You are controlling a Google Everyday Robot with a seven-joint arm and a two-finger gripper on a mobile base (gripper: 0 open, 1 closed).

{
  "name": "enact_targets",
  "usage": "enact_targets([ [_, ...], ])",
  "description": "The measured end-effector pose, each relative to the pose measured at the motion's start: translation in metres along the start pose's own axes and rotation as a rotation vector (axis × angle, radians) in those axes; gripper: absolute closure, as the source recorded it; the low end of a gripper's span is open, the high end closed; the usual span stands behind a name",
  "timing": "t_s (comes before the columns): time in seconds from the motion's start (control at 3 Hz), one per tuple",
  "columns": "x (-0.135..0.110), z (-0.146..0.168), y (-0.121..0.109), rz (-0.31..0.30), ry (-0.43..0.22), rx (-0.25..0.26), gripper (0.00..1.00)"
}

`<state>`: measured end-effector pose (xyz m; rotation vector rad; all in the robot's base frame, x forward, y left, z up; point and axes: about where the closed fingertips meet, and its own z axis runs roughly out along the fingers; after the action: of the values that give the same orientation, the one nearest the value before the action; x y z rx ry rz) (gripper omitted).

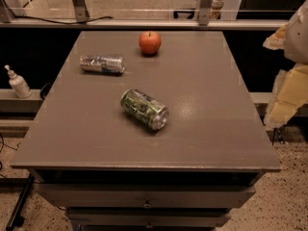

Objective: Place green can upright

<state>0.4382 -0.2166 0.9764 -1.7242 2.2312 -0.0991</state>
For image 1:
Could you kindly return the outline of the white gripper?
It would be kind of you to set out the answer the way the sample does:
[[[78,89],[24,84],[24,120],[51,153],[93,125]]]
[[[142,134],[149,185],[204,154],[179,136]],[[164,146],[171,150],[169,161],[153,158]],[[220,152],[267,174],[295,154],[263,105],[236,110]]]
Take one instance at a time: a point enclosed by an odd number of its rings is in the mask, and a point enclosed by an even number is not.
[[[288,123],[297,110],[308,102],[308,0],[287,24],[280,27],[263,46],[270,50],[284,48],[284,55],[295,66],[280,70],[274,80],[271,99],[266,108],[264,124],[268,130]]]

